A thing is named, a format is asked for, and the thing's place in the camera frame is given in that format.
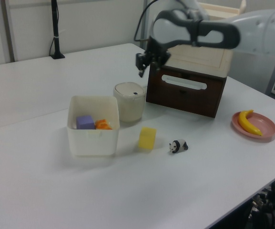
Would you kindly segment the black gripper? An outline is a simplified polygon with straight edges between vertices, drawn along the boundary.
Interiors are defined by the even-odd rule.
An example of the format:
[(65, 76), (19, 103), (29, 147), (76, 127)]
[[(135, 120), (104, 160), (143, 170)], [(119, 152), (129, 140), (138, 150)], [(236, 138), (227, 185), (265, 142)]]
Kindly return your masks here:
[(145, 69), (150, 64), (154, 70), (159, 71), (170, 57), (171, 54), (169, 51), (163, 48), (155, 38), (150, 36), (145, 52), (137, 53), (135, 57), (135, 65), (139, 70), (139, 76), (143, 78)]

